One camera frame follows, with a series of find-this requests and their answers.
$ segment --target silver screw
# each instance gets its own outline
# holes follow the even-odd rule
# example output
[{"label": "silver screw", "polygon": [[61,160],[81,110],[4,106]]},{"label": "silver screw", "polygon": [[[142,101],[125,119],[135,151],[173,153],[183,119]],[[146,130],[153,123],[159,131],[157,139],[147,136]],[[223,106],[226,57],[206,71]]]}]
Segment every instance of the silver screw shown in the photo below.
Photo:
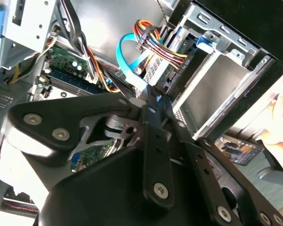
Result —
[{"label": "silver screw", "polygon": [[155,194],[161,198],[166,199],[169,196],[169,191],[162,183],[156,183],[153,187]]},{"label": "silver screw", "polygon": [[52,132],[52,136],[61,141],[66,141],[70,138],[70,134],[66,129],[58,128]]},{"label": "silver screw", "polygon": [[283,226],[283,221],[281,220],[281,218],[279,218],[277,215],[275,215],[274,214],[274,219],[275,219],[275,221],[279,224],[279,225],[281,225],[281,226]]},{"label": "silver screw", "polygon": [[23,120],[29,125],[39,125],[42,122],[42,117],[38,114],[27,114],[24,116]]},{"label": "silver screw", "polygon": [[223,206],[218,206],[217,207],[217,211],[219,216],[226,222],[230,223],[232,221],[232,217],[231,214],[229,213],[229,211],[224,208]]},{"label": "silver screw", "polygon": [[120,103],[124,104],[124,105],[126,105],[126,104],[127,104],[127,101],[125,101],[125,100],[124,100],[124,99],[122,99],[122,98],[119,98],[119,99],[118,99],[118,101],[119,101]]},{"label": "silver screw", "polygon": [[182,121],[179,121],[179,122],[178,122],[178,125],[179,125],[180,127],[182,127],[182,128],[185,128],[185,124],[184,124]]},{"label": "silver screw", "polygon": [[270,223],[270,219],[266,216],[265,213],[261,212],[260,216],[262,217],[262,219],[264,220],[265,223],[267,223],[267,225],[271,225]]},{"label": "silver screw", "polygon": [[151,107],[148,107],[148,109],[153,112],[153,113],[156,113],[155,109],[151,108]]},{"label": "silver screw", "polygon": [[209,147],[212,146],[207,140],[204,140],[203,142],[204,142],[207,146],[209,146]]}]

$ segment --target black mounting arm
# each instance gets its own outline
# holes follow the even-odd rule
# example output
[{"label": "black mounting arm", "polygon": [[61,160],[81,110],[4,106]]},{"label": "black mounting arm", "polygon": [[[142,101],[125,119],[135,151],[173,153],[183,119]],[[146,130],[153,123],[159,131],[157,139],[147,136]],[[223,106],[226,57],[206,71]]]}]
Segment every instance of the black mounting arm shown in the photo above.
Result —
[{"label": "black mounting arm", "polygon": [[126,140],[126,147],[59,182],[39,222],[283,226],[281,214],[214,143],[192,140],[174,118],[168,97],[157,104],[155,92],[148,90],[141,108],[121,95],[100,94],[10,109],[7,124],[32,138],[33,147],[43,147],[21,151],[46,165],[62,165],[94,142]]}]

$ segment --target green circuit board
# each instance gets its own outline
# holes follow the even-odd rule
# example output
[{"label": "green circuit board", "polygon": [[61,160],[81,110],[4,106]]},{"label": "green circuit board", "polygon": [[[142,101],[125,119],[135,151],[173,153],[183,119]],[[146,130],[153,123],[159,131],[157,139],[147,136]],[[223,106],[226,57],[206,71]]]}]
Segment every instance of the green circuit board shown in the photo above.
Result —
[{"label": "green circuit board", "polygon": [[88,67],[85,60],[57,46],[50,49],[49,61],[51,69],[59,69],[75,76],[86,76],[88,73]]}]

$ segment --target human hand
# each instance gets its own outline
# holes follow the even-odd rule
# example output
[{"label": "human hand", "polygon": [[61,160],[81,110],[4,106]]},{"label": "human hand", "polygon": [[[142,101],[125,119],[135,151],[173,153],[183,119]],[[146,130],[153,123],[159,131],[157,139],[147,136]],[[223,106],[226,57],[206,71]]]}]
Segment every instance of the human hand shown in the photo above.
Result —
[{"label": "human hand", "polygon": [[266,111],[266,132],[261,136],[268,145],[283,143],[283,92],[273,100]]}]

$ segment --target black metal bracket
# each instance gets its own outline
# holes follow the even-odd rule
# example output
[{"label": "black metal bracket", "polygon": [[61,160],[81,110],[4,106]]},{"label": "black metal bracket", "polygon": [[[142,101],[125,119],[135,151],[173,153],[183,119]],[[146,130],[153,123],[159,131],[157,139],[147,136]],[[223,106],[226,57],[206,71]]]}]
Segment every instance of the black metal bracket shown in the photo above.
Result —
[{"label": "black metal bracket", "polygon": [[[123,118],[139,121],[137,132],[128,146],[134,146],[136,151],[143,153],[142,193],[151,206],[168,212],[176,205],[171,167],[171,161],[175,161],[182,162],[191,178],[196,178],[193,183],[200,188],[199,195],[203,198],[210,221],[215,225],[283,223],[283,217],[277,210],[213,143],[206,138],[197,142],[191,138],[186,126],[174,118],[167,96],[150,87],[146,93],[148,102],[142,108],[134,106],[121,95],[101,94],[16,105],[10,109],[8,120],[17,130],[54,152],[42,159],[48,165],[63,164],[72,156],[81,139],[80,122],[86,117],[106,121],[109,116],[117,115],[122,119],[120,122],[124,122]],[[39,125],[27,124],[23,118],[29,113],[41,116],[42,122]],[[56,128],[66,129],[70,134],[69,140],[56,140],[52,136]],[[104,133],[92,129],[93,133],[95,131],[97,134],[94,135],[99,137],[101,132]],[[35,150],[37,159],[40,152]]]}]

